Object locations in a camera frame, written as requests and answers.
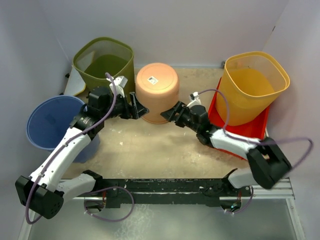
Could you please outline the orange round plastic bucket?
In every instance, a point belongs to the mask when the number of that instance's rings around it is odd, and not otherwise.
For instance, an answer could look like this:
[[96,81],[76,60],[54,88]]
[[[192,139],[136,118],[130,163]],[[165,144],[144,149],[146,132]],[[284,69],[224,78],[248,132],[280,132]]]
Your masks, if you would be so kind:
[[142,67],[135,80],[138,101],[149,113],[143,119],[152,124],[167,121],[162,112],[171,109],[179,100],[180,80],[177,72],[165,63],[150,63]]

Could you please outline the yellow mesh plastic basket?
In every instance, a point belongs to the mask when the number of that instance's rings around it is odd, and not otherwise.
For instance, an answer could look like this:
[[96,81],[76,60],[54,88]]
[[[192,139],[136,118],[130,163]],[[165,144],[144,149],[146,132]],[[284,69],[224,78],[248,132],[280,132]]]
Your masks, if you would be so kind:
[[251,51],[224,64],[215,107],[229,126],[251,122],[290,86],[290,77],[270,54]]

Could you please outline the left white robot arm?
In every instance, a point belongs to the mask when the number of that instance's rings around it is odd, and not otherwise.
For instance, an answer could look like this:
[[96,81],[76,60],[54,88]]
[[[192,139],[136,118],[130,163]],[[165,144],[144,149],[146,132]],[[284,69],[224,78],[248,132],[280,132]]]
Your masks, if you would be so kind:
[[104,128],[106,119],[139,119],[149,113],[137,99],[135,92],[130,92],[127,101],[121,87],[98,86],[88,93],[87,103],[73,118],[60,143],[30,176],[20,176],[15,182],[19,201],[25,207],[25,219],[31,220],[29,211],[46,219],[53,218],[64,202],[81,194],[98,196],[103,191],[101,176],[90,170],[69,180],[66,186],[60,180],[79,153],[88,146]]

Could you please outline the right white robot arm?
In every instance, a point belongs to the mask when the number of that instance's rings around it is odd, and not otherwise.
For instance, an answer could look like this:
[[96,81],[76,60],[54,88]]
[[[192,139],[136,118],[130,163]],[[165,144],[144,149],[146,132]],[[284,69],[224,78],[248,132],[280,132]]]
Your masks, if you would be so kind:
[[235,195],[240,188],[249,185],[259,185],[270,190],[292,169],[273,139],[267,137],[260,140],[225,131],[210,122],[203,105],[189,107],[178,101],[174,107],[162,112],[161,116],[178,127],[193,130],[203,145],[227,151],[248,161],[248,168],[232,171],[222,183],[222,190],[228,196]]

